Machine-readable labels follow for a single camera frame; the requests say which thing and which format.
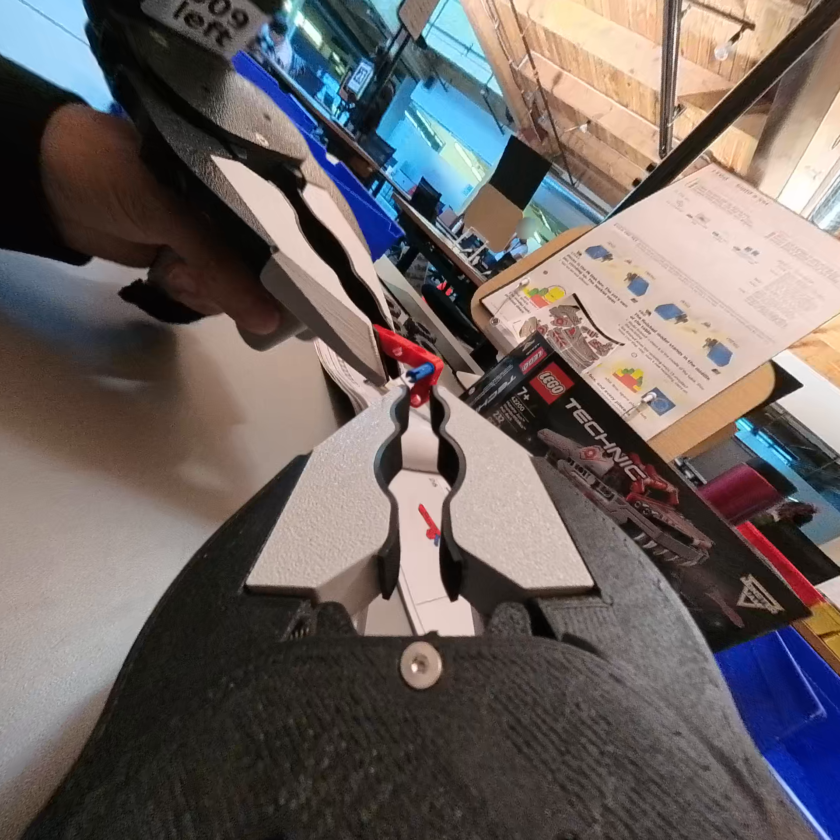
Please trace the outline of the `red plastic bin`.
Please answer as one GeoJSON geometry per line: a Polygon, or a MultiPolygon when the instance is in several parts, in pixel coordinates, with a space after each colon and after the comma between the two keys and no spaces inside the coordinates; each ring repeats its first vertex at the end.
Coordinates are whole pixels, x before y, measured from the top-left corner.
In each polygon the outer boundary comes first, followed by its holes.
{"type": "Polygon", "coordinates": [[[749,522],[739,524],[736,530],[770,563],[805,606],[814,607],[826,601],[824,595],[763,536],[760,530],[749,522]]]}

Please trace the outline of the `white printed instruction sheet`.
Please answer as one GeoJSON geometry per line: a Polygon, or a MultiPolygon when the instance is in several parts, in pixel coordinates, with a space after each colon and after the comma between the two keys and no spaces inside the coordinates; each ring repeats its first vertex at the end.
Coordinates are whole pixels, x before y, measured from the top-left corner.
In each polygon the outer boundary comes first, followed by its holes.
{"type": "MultiPolygon", "coordinates": [[[[710,164],[524,277],[532,314],[573,293],[624,342],[583,375],[648,441],[838,315],[838,247],[710,164]],[[628,417],[653,388],[658,399],[628,417]]],[[[525,319],[490,323],[517,345],[525,319]]]]}

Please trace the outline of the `maroon tumbler black lid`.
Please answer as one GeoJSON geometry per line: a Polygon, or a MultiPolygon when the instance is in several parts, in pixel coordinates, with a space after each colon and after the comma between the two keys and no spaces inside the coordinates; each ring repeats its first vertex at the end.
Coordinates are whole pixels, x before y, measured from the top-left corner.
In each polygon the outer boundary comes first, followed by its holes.
{"type": "Polygon", "coordinates": [[[734,527],[769,510],[793,489],[788,479],[769,465],[742,463],[699,486],[696,493],[734,527]]]}

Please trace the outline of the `black toy truck set box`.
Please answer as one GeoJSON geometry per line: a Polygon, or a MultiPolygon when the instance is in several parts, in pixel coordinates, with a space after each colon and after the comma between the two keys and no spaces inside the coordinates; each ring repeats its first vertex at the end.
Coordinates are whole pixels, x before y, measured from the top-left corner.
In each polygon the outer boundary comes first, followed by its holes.
{"type": "Polygon", "coordinates": [[[462,395],[551,466],[655,563],[714,651],[810,610],[547,340],[525,339],[462,395]]]}

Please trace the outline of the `grey red sticker sheet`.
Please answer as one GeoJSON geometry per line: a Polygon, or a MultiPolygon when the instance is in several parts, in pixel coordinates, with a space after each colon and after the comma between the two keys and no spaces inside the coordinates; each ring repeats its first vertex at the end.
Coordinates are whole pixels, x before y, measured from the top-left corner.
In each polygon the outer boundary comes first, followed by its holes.
{"type": "Polygon", "coordinates": [[[624,346],[601,329],[577,295],[571,293],[527,317],[514,332],[526,339],[538,333],[577,373],[594,369],[624,346]]]}

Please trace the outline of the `yellow plastic bin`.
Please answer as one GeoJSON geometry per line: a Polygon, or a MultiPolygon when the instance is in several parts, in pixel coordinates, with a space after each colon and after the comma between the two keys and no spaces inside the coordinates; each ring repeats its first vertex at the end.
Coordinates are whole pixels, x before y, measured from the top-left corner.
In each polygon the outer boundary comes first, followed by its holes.
{"type": "Polygon", "coordinates": [[[794,628],[826,664],[839,675],[839,610],[826,598],[810,607],[808,617],[794,623],[794,628]]]}

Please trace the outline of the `person's left forearm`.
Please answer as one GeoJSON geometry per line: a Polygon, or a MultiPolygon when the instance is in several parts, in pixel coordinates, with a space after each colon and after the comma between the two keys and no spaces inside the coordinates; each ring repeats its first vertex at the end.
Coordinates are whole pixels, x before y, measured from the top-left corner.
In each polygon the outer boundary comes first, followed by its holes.
{"type": "Polygon", "coordinates": [[[1,57],[1,248],[83,266],[90,257],[68,247],[41,181],[41,141],[54,112],[84,104],[74,93],[1,57]]]}

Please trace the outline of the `rounded plywood panel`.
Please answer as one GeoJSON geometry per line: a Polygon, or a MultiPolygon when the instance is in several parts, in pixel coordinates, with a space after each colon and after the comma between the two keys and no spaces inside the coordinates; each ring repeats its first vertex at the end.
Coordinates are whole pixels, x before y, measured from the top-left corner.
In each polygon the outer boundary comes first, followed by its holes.
{"type": "Polygon", "coordinates": [[[508,250],[522,219],[523,210],[489,183],[474,191],[464,210],[465,228],[493,253],[508,250]]]}

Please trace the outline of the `black upright panel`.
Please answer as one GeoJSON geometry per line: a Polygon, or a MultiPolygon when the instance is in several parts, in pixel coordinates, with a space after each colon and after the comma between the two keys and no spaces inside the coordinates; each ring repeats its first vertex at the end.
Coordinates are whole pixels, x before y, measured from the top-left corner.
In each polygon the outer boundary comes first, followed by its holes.
{"type": "Polygon", "coordinates": [[[552,162],[521,141],[507,138],[502,155],[490,175],[488,184],[520,210],[530,204],[552,162]]]}

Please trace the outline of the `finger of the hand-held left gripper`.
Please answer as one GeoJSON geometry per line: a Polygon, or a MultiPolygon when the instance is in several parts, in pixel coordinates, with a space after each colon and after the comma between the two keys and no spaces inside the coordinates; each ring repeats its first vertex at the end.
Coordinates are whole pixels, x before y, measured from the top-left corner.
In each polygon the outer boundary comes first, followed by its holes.
{"type": "Polygon", "coordinates": [[[319,253],[337,275],[347,297],[374,325],[392,329],[391,311],[363,239],[331,194],[320,186],[304,186],[301,200],[315,220],[319,253]]]}
{"type": "Polygon", "coordinates": [[[390,374],[375,325],[347,297],[319,253],[315,220],[301,200],[302,188],[310,184],[306,175],[280,161],[275,174],[288,179],[276,185],[242,161],[221,154],[211,154],[210,161],[216,172],[210,177],[211,190],[268,246],[259,281],[286,313],[273,333],[260,337],[241,329],[243,339],[265,350],[309,331],[369,382],[387,383],[390,374]]]}

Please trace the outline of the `white instruction booklet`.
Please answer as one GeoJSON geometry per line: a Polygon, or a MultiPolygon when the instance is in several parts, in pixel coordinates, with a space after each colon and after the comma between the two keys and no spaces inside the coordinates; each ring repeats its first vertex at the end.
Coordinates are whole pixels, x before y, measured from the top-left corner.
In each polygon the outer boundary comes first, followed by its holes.
{"type": "Polygon", "coordinates": [[[417,635],[473,635],[470,605],[449,600],[440,577],[440,517],[449,485],[438,473],[438,439],[428,406],[412,409],[402,437],[402,471],[391,483],[402,549],[398,593],[417,635]]]}

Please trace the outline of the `tagged blue plastic bin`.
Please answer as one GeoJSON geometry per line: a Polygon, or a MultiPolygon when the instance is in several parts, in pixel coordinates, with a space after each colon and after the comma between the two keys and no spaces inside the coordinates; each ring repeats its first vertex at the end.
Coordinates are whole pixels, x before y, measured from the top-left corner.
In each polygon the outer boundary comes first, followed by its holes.
{"type": "Polygon", "coordinates": [[[277,80],[245,52],[240,51],[233,57],[233,66],[240,76],[266,93],[295,124],[307,142],[311,156],[349,205],[373,261],[383,257],[394,243],[404,236],[404,232],[382,211],[350,169],[331,156],[326,146],[316,138],[316,129],[322,127],[321,123],[315,120],[294,96],[284,92],[277,80]]]}

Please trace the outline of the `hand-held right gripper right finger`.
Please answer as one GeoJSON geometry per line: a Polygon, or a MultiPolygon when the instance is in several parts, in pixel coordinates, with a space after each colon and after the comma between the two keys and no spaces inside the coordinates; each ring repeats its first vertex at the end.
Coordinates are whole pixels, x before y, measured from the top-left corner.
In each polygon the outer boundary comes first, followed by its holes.
{"type": "Polygon", "coordinates": [[[588,596],[595,582],[529,452],[444,387],[429,400],[437,472],[448,486],[439,571],[452,608],[441,634],[480,634],[502,604],[588,596]]]}

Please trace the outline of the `red angled toy beam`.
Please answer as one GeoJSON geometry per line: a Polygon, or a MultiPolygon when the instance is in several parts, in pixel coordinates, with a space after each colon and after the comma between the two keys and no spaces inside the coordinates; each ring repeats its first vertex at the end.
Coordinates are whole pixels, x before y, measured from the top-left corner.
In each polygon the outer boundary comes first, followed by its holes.
{"type": "Polygon", "coordinates": [[[438,383],[440,375],[444,372],[444,361],[424,347],[412,342],[402,335],[384,329],[378,325],[373,327],[374,334],[381,354],[387,359],[396,362],[403,367],[401,377],[404,379],[406,370],[425,362],[435,364],[437,372],[415,385],[409,384],[410,403],[413,408],[420,408],[426,405],[431,396],[433,387],[438,383]]]}

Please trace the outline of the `task instruction board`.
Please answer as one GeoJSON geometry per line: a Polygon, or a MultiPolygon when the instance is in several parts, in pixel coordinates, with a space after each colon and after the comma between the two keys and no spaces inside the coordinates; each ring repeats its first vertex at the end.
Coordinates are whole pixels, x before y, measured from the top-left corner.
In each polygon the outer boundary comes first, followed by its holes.
{"type": "MultiPolygon", "coordinates": [[[[476,289],[470,303],[470,316],[478,330],[495,347],[498,356],[509,353],[516,344],[495,331],[490,323],[493,315],[484,307],[484,300],[499,289],[515,285],[591,228],[591,225],[583,225],[561,233],[476,289]]],[[[702,454],[724,438],[734,435],[739,418],[761,406],[778,402],[803,387],[803,383],[781,364],[768,362],[650,438],[647,444],[665,460],[702,454]]]]}

